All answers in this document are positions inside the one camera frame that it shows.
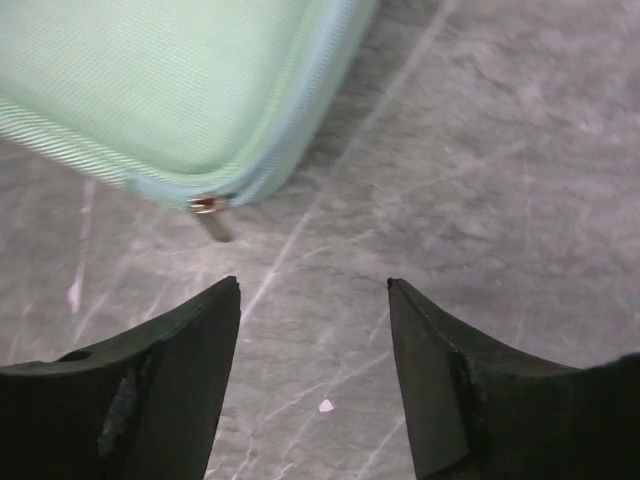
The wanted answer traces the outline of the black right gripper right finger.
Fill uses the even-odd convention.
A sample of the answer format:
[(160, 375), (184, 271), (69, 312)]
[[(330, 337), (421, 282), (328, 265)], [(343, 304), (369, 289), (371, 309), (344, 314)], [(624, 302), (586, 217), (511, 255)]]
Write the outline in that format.
[(635, 479), (639, 358), (585, 369), (508, 346), (387, 282), (420, 479)]

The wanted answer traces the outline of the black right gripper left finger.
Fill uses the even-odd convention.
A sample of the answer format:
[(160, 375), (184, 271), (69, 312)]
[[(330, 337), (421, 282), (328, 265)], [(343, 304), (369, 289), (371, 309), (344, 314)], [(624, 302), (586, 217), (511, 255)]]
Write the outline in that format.
[(1, 370), (5, 479), (201, 479), (240, 325), (234, 277), (53, 362)]

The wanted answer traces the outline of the mint green medicine case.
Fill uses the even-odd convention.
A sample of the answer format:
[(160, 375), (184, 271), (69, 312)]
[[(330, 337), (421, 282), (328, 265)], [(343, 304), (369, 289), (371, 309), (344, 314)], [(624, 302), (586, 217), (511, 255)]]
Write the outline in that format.
[(5, 1), (1, 133), (188, 210), (266, 199), (309, 147), (375, 1)]

